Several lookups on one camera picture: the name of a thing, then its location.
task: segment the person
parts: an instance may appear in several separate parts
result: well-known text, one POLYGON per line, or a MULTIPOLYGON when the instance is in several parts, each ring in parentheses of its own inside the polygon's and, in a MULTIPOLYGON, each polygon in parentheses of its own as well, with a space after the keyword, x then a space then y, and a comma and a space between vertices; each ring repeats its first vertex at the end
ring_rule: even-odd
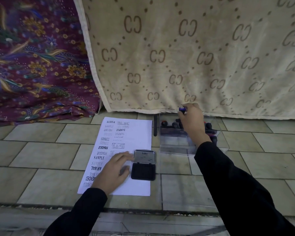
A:
MULTIPOLYGON (((198 147, 195 160, 230 235, 295 235, 295 227, 274 206, 270 193, 251 175, 234 166, 205 134, 204 117, 197 103, 178 112, 184 130, 198 147)), ((45 235, 89 235, 112 193, 129 175, 123 164, 133 160, 125 152, 114 155, 76 202, 71 212, 57 218, 45 235)))

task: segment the person's left hand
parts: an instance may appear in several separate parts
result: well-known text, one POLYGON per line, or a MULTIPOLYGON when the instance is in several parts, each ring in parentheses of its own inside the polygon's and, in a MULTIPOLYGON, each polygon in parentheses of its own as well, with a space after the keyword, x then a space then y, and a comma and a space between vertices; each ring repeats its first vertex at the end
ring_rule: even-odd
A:
POLYGON ((123 164, 128 160, 134 160, 133 154, 129 152, 121 152, 112 156, 103 170, 94 179, 91 188, 99 188, 103 190, 107 196, 112 193, 126 180, 130 173, 130 167, 127 166, 123 174, 119 175, 123 164))

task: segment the yellow flower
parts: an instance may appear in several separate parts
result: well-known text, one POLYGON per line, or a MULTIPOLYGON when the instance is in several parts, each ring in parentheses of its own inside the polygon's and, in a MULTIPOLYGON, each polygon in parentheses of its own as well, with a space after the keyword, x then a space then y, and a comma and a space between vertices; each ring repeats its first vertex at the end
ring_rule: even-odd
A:
POLYGON ((38 62, 34 63, 31 61, 31 64, 28 66, 31 68, 31 73, 38 73, 41 77, 46 75, 46 68, 43 65, 40 65, 38 62))
POLYGON ((87 49, 85 48, 85 43, 84 41, 81 41, 80 44, 78 45, 81 54, 87 54, 87 49))
POLYGON ((69 67, 67 68, 67 71, 69 72, 70 75, 73 76, 79 76, 80 78, 83 78, 84 76, 86 76, 86 71, 83 69, 83 67, 76 67, 76 65, 71 66, 69 65, 69 67))
POLYGON ((33 31, 37 36, 41 36, 42 34, 46 34, 46 31, 44 31, 44 26, 40 23, 40 21, 35 21, 34 17, 25 17, 25 20, 23 21, 25 25, 27 25, 28 31, 33 31))

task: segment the black sleeve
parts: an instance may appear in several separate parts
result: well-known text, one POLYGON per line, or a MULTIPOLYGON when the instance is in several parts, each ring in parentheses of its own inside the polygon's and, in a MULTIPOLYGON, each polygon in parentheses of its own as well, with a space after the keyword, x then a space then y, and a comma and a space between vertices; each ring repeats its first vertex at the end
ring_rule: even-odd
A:
POLYGON ((73 209, 59 216, 44 235, 88 236, 106 201, 107 196, 101 189, 87 189, 73 209))
POLYGON ((202 143, 194 158, 230 235, 295 235, 270 193, 213 143, 202 143))

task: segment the floral fabric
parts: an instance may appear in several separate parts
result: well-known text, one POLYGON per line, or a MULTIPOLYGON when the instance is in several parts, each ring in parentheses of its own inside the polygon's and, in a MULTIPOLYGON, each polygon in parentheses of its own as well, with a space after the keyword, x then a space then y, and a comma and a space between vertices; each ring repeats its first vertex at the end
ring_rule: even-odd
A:
POLYGON ((73 0, 0 0, 0 126, 98 108, 73 0))

